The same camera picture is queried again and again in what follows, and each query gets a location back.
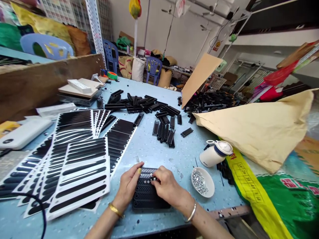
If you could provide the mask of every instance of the white box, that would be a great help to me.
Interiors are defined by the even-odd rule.
[[[82,93],[91,93],[92,89],[78,80],[67,80],[68,84]]]

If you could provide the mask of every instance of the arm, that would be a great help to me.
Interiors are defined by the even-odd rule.
[[[189,218],[194,209],[194,198],[176,182],[173,173],[164,166],[160,166],[154,176],[160,180],[152,181],[157,194],[180,211],[185,218]],[[206,239],[233,239],[199,204],[191,222]]]
[[[120,188],[112,202],[113,206],[121,215],[124,214],[124,211],[133,198],[143,165],[144,162],[135,164],[121,176]],[[107,207],[84,239],[111,238],[113,227],[119,218],[120,217],[113,212],[110,207]]]

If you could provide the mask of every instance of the person's right hand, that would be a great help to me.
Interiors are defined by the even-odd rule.
[[[173,173],[164,166],[160,166],[153,176],[160,180],[160,182],[152,181],[157,195],[187,216],[189,208],[194,207],[194,199],[176,182]]]

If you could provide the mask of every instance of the person's left hand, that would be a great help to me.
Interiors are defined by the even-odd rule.
[[[121,176],[120,188],[117,191],[117,194],[112,204],[122,214],[124,213],[125,209],[127,208],[127,206],[133,198],[137,181],[141,174],[141,167],[143,165],[144,162],[135,164]]]

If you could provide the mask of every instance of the silver bangle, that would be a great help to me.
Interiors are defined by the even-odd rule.
[[[194,205],[194,209],[192,211],[192,214],[190,215],[190,217],[185,222],[190,222],[193,219],[193,217],[195,215],[195,211],[196,211],[196,201],[195,201],[195,205]]]

